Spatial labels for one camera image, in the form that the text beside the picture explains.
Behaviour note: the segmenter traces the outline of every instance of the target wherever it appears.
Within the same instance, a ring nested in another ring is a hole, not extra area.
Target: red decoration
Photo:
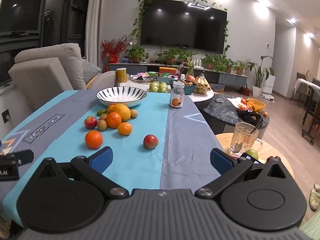
[[[118,57],[116,55],[111,55],[109,57],[109,63],[117,63],[118,62]]]
[[[120,38],[117,43],[115,40],[112,41],[101,41],[102,58],[110,57],[115,55],[119,57],[120,52],[124,51],[128,45],[128,37],[125,35]]]

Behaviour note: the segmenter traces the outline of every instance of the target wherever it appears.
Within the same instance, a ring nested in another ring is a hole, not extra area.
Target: orange box
[[[160,67],[159,73],[170,73],[171,75],[176,75],[177,69],[172,67]]]

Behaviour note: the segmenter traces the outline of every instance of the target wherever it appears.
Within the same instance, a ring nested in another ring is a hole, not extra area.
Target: white bowl
[[[136,106],[147,96],[140,88],[113,87],[100,90],[96,97],[105,106],[124,104],[127,107]]]

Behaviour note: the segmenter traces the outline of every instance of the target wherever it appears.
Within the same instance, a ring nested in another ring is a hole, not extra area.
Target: yellow can
[[[127,68],[117,68],[118,83],[127,82]]]

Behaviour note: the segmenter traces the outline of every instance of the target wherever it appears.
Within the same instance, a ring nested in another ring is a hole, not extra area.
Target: orange basket
[[[260,113],[262,109],[266,106],[266,104],[254,98],[248,98],[246,101],[247,101],[247,106],[252,107],[254,112]]]

